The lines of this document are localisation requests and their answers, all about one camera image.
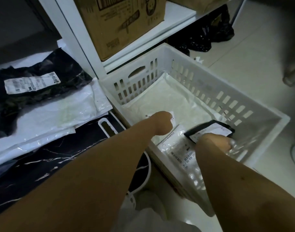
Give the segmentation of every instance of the white metal frame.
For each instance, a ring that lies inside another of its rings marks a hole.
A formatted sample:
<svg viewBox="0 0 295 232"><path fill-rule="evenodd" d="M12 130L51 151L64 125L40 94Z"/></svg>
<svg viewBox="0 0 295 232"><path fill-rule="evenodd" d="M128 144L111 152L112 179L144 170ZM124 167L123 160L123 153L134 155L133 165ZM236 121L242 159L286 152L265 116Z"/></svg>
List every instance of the white metal frame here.
<svg viewBox="0 0 295 232"><path fill-rule="evenodd" d="M114 70L128 60L136 57L145 50L156 45L157 43L204 16L191 16L189 19L179 23L177 26L165 31L160 35L157 35L155 38L149 40L145 44L138 46L134 50L125 54L123 57L120 57L111 63L105 64L100 60L73 0L39 1L64 39L65 43L75 55L78 63L84 70L87 71L87 73L93 77L97 76L98 79L106 77L108 72ZM246 0L241 0L241 3L237 8L231 22L233 25L236 23L245 3Z"/></svg>

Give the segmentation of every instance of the tile floor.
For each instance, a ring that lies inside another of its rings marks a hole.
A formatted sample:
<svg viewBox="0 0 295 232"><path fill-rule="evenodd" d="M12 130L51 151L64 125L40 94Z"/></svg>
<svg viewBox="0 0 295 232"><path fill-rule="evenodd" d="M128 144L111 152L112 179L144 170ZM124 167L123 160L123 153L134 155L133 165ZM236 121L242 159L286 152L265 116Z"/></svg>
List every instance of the tile floor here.
<svg viewBox="0 0 295 232"><path fill-rule="evenodd" d="M238 0L229 4L232 13ZM295 16L257 2L247 1L228 42L213 43L200 56L217 75L291 117L291 122L258 160L255 169L295 197L295 164L290 147L295 139L295 87L283 84L283 65L288 46L295 37ZM149 185L162 200L169 219L196 225L203 232L221 231L214 216L208 217L198 205L181 199L153 169Z"/></svg>

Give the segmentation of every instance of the hand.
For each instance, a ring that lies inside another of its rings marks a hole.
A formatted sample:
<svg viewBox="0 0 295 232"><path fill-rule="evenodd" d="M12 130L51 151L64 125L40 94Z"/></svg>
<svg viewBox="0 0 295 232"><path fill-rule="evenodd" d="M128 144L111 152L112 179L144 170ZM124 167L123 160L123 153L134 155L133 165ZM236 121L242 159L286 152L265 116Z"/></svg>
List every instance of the hand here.
<svg viewBox="0 0 295 232"><path fill-rule="evenodd" d="M218 135L218 134L212 134L212 133L206 133L200 137L201 140L203 141L211 141L216 145L222 152L226 153L229 151L232 147L230 144L230 138L225 137L223 135Z"/></svg>
<svg viewBox="0 0 295 232"><path fill-rule="evenodd" d="M156 112L152 115L149 120L152 121L155 128L155 135L165 135L172 130L171 123L172 115L166 111Z"/></svg>

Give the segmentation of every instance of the person's right arm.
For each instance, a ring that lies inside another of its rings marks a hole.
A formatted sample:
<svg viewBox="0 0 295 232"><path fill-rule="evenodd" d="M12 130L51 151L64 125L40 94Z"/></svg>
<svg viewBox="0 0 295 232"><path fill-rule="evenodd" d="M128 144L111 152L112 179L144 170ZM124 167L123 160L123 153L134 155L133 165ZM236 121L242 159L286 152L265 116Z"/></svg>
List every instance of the person's right arm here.
<svg viewBox="0 0 295 232"><path fill-rule="evenodd" d="M207 194L224 232L295 231L295 198L224 154L229 139L205 134L196 159Z"/></svg>

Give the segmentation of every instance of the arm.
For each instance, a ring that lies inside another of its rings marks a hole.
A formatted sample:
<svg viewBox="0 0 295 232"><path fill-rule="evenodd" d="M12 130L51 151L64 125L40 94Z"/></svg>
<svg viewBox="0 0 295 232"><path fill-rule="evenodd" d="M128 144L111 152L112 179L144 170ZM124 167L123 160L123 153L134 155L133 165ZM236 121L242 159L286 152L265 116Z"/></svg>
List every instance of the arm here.
<svg viewBox="0 0 295 232"><path fill-rule="evenodd" d="M225 155L229 139L207 134L196 159L215 214L224 231L295 231L295 198Z"/></svg>
<svg viewBox="0 0 295 232"><path fill-rule="evenodd" d="M158 112L94 146L0 215L0 231L109 231L138 161L172 129Z"/></svg>

